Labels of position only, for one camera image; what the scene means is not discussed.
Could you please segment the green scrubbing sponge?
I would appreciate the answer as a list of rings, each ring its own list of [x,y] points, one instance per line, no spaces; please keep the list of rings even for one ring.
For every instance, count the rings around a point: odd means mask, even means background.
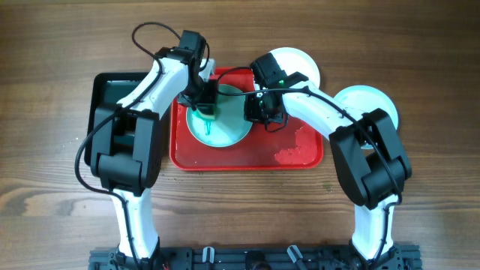
[[[214,121],[216,119],[214,106],[198,106],[195,112],[196,116],[204,121]]]

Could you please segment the light blue plate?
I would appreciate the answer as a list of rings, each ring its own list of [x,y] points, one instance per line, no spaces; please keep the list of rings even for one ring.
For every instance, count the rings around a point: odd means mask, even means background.
[[[218,95],[213,120],[202,118],[198,110],[187,109],[187,127],[202,144],[223,148],[243,140],[253,123],[245,120],[245,96]]]

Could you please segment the white plate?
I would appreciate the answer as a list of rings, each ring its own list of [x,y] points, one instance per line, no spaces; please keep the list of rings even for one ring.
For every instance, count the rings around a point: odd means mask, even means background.
[[[320,69],[306,52],[292,47],[281,47],[271,50],[270,53],[287,75],[299,72],[308,77],[317,88],[320,87]]]
[[[375,109],[381,109],[388,113],[394,128],[399,128],[399,115],[392,100],[382,91],[369,85],[352,85],[338,92],[334,96],[338,107],[345,110],[351,108],[355,111],[370,113]]]

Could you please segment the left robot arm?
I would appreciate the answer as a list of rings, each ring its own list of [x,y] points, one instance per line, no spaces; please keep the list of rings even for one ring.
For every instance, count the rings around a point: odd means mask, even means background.
[[[162,118],[178,101],[215,117],[215,62],[198,32],[153,54],[148,73],[100,73],[94,79],[88,135],[77,156],[100,179],[99,193],[115,206],[121,241],[109,253],[92,252],[93,269],[160,269],[166,265],[153,224],[151,188],[161,169]]]

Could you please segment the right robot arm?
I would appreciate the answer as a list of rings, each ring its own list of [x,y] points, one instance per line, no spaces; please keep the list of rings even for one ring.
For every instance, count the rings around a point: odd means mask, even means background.
[[[279,114],[296,118],[325,137],[338,182],[355,205],[351,245],[363,265],[384,263],[394,246],[393,210],[403,202],[412,166],[391,116],[369,107],[341,103],[320,90],[300,55],[271,51],[250,63],[258,89],[247,97],[246,117],[269,124]]]

